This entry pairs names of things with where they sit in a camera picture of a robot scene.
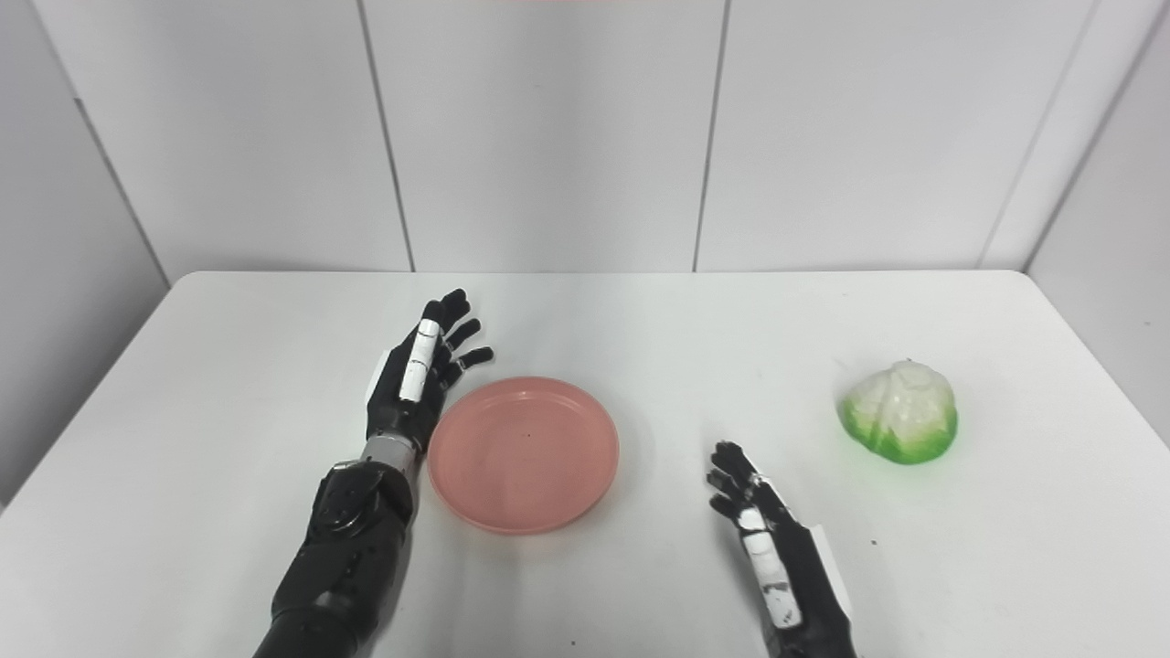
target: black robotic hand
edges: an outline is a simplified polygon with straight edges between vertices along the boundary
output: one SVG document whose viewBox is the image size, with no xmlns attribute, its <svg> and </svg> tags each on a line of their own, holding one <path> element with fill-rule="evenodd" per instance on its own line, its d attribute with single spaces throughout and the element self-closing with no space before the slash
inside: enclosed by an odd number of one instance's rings
<svg viewBox="0 0 1170 658">
<path fill-rule="evenodd" d="M 856 658 L 844 588 L 839 599 L 814 534 L 792 516 L 738 445 L 717 444 L 711 464 L 707 481 L 720 491 L 711 507 L 735 523 L 751 560 L 775 630 L 771 653 Z"/>
<path fill-rule="evenodd" d="M 455 290 L 431 301 L 386 363 L 366 403 L 362 457 L 317 487 L 309 529 L 273 597 L 255 658 L 351 658 L 373 636 L 415 512 L 414 479 L 449 389 L 490 348 L 453 352 L 480 330 Z"/>
<path fill-rule="evenodd" d="M 462 288 L 441 301 L 432 300 L 422 320 L 386 357 L 378 383 L 366 403 L 366 438 L 394 434 L 412 441 L 420 453 L 431 445 L 447 390 L 473 365 L 491 361 L 491 348 L 472 350 L 455 358 L 468 338 L 480 331 L 480 321 L 468 320 L 472 304 Z"/>
</svg>

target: white wall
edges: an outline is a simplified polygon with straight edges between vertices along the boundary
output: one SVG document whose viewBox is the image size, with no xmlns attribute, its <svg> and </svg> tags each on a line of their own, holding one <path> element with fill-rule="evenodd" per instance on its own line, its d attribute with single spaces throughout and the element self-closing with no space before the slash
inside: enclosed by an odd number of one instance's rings
<svg viewBox="0 0 1170 658">
<path fill-rule="evenodd" d="M 35 0 L 171 281 L 407 269 L 353 0 Z"/>
<path fill-rule="evenodd" d="M 419 269 L 690 269 L 722 2 L 366 6 Z"/>
<path fill-rule="evenodd" d="M 700 269 L 977 267 L 1020 169 L 1080 156 L 1026 158 L 1082 28 L 1140 19 L 1079 63 L 1083 148 L 1156 6 L 1107 4 L 734 0 Z"/>
<path fill-rule="evenodd" d="M 0 505 L 166 290 L 27 0 L 0 0 Z"/>
<path fill-rule="evenodd" d="M 35 2 L 173 280 L 1019 268 L 1162 0 Z"/>
<path fill-rule="evenodd" d="M 1030 274 L 1170 443 L 1170 21 L 1155 33 Z"/>
</svg>

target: white table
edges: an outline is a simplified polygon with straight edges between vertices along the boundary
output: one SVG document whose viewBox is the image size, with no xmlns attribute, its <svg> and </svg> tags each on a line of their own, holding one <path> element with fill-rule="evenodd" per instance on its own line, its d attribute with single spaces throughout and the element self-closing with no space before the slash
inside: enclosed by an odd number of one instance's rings
<svg viewBox="0 0 1170 658">
<path fill-rule="evenodd" d="M 497 362 L 592 392 L 621 466 L 577 523 L 456 520 L 421 479 L 386 658 L 765 656 L 707 455 L 742 443 L 821 522 L 866 658 L 1170 656 L 1170 452 L 1010 273 L 183 279 L 0 516 L 0 653 L 248 657 L 318 479 L 427 299 L 468 289 Z M 913 357 L 959 437 L 904 467 L 833 400 Z"/>
</svg>

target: green cabbage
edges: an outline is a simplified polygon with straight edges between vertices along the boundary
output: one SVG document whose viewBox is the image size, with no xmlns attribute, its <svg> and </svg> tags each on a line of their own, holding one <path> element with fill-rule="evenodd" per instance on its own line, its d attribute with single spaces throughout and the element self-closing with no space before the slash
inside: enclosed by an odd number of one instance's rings
<svg viewBox="0 0 1170 658">
<path fill-rule="evenodd" d="M 845 396 L 839 411 L 851 437 L 897 464 L 935 459 L 958 429 L 947 378 L 913 361 L 867 377 Z"/>
</svg>

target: panel seam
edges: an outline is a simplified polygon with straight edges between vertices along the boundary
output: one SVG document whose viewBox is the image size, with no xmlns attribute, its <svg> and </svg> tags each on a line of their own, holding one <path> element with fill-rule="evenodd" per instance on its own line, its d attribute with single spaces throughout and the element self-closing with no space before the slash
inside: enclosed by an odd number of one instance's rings
<svg viewBox="0 0 1170 658">
<path fill-rule="evenodd" d="M 358 20 L 362 22 L 362 41 L 365 44 L 366 62 L 370 64 L 370 78 L 373 83 L 373 97 L 378 105 L 378 123 L 381 126 L 381 140 L 386 148 L 386 160 L 390 163 L 390 179 L 394 185 L 394 204 L 398 207 L 398 222 L 402 228 L 402 242 L 406 245 L 406 261 L 411 272 L 414 267 L 414 249 L 411 247 L 411 231 L 406 226 L 406 211 L 402 208 L 402 190 L 398 179 L 398 166 L 394 163 L 394 150 L 390 142 L 390 124 L 386 122 L 386 105 L 381 97 L 381 83 L 378 80 L 378 63 L 373 56 L 373 40 L 370 39 L 370 22 L 366 19 L 365 0 L 357 0 Z"/>
<path fill-rule="evenodd" d="M 138 239 L 143 241 L 143 246 L 146 247 L 146 253 L 150 255 L 150 260 L 154 263 L 154 269 L 158 275 L 163 277 L 163 285 L 166 289 L 171 289 L 171 279 L 166 275 L 166 270 L 163 269 L 163 262 L 158 260 L 158 253 L 154 252 L 154 245 L 151 244 L 150 238 L 146 237 L 146 229 L 143 228 L 143 222 L 138 219 L 138 213 L 135 212 L 133 204 L 130 203 L 130 196 L 126 194 L 126 189 L 122 185 L 122 178 L 118 177 L 118 171 L 113 169 L 113 160 L 110 159 L 110 153 L 105 151 L 105 144 L 102 144 L 102 138 L 97 135 L 97 128 L 89 117 L 89 110 L 85 109 L 85 102 L 81 98 L 74 97 L 74 104 L 77 105 L 77 112 L 81 115 L 82 123 L 85 124 L 85 130 L 89 132 L 89 138 L 94 140 L 94 146 L 97 149 L 97 155 L 102 158 L 102 164 L 105 165 L 105 172 L 110 176 L 113 181 L 113 189 L 118 191 L 118 197 L 122 199 L 122 204 L 126 207 L 126 213 L 130 214 L 130 221 L 135 226 L 135 231 L 138 232 Z"/>
<path fill-rule="evenodd" d="M 1134 56 L 1134 61 L 1130 62 L 1129 68 L 1126 69 L 1126 75 L 1121 78 L 1121 84 L 1117 87 L 1117 91 L 1114 94 L 1113 100 L 1109 102 L 1109 107 L 1106 109 L 1104 115 L 1101 116 L 1101 121 L 1093 131 L 1093 137 L 1089 139 L 1088 146 L 1086 146 L 1085 152 L 1081 153 L 1081 158 L 1076 163 L 1073 174 L 1068 177 L 1068 183 L 1065 184 L 1065 190 L 1060 193 L 1060 199 L 1057 201 L 1057 206 L 1053 208 L 1052 214 L 1048 215 L 1044 228 L 1040 231 L 1040 237 L 1037 239 L 1035 245 L 1032 246 L 1032 252 L 1028 254 L 1027 260 L 1024 261 L 1021 272 L 1027 273 L 1032 269 L 1032 263 L 1035 262 L 1035 256 L 1040 253 L 1040 247 L 1042 247 L 1045 240 L 1048 239 L 1048 234 L 1052 232 L 1052 227 L 1057 222 L 1057 217 L 1065 208 L 1065 204 L 1068 203 L 1068 197 L 1072 196 L 1073 189 L 1076 187 L 1076 183 L 1085 172 L 1085 166 L 1093 156 L 1093 151 L 1096 150 L 1097 143 L 1101 142 L 1101 137 L 1104 135 L 1106 128 L 1113 119 L 1113 115 L 1116 114 L 1117 105 L 1121 104 L 1122 97 L 1126 95 L 1129 85 L 1133 84 L 1137 69 L 1141 68 L 1142 62 L 1145 61 L 1145 55 L 1149 52 L 1150 46 L 1154 43 L 1154 39 L 1157 37 L 1162 23 L 1165 22 L 1168 12 L 1170 12 L 1170 0 L 1164 0 L 1162 2 L 1162 7 L 1158 8 L 1158 13 L 1154 16 L 1150 29 L 1142 39 L 1142 44 L 1137 49 L 1137 55 Z"/>
<path fill-rule="evenodd" d="M 1057 84 L 1048 95 L 1044 110 L 1040 112 L 1040 121 L 1037 123 L 1035 131 L 1032 132 L 1032 138 L 1028 139 L 1027 148 L 1024 149 L 1024 157 L 1020 160 L 1019 166 L 1016 169 L 1016 173 L 1012 176 L 1012 181 L 1007 185 L 1007 194 L 1004 197 L 1003 203 L 999 204 L 999 211 L 996 213 L 996 220 L 991 224 L 991 231 L 987 232 L 986 240 L 983 241 L 983 248 L 979 251 L 979 255 L 975 261 L 976 269 L 982 269 L 983 263 L 987 259 L 987 252 L 991 251 L 991 244 L 994 242 L 996 233 L 999 232 L 1004 217 L 1007 214 L 1007 208 L 1011 206 L 1012 199 L 1016 198 L 1016 192 L 1019 189 L 1020 180 L 1024 178 L 1024 172 L 1027 171 L 1028 164 L 1032 162 L 1032 156 L 1035 153 L 1035 146 L 1040 143 L 1040 136 L 1044 135 L 1044 129 L 1048 124 L 1048 117 L 1052 115 L 1052 109 L 1057 105 L 1057 101 L 1060 98 L 1060 92 L 1065 89 L 1068 71 L 1072 70 L 1073 62 L 1076 61 L 1076 55 L 1081 52 L 1081 46 L 1085 43 L 1085 36 L 1088 34 L 1089 27 L 1093 25 L 1093 19 L 1096 18 L 1097 7 L 1100 6 L 1101 0 L 1093 0 L 1093 5 L 1089 6 L 1089 11 L 1085 15 L 1085 20 L 1081 21 L 1080 30 L 1076 33 L 1076 39 L 1073 41 L 1073 48 L 1069 50 L 1068 56 L 1065 57 L 1065 64 L 1060 69 L 1060 75 L 1057 76 Z"/>
<path fill-rule="evenodd" d="M 720 87 L 723 84 L 723 57 L 728 44 L 728 22 L 731 16 L 731 0 L 723 0 L 723 23 L 720 26 L 720 50 L 715 61 L 715 90 L 711 94 L 711 119 L 707 128 L 707 153 L 703 158 L 703 185 L 698 193 L 698 222 L 695 226 L 695 253 L 690 272 L 698 272 L 698 249 L 703 240 L 703 215 L 707 212 L 707 186 L 711 178 L 711 150 L 715 146 L 715 121 L 720 111 Z"/>
</svg>

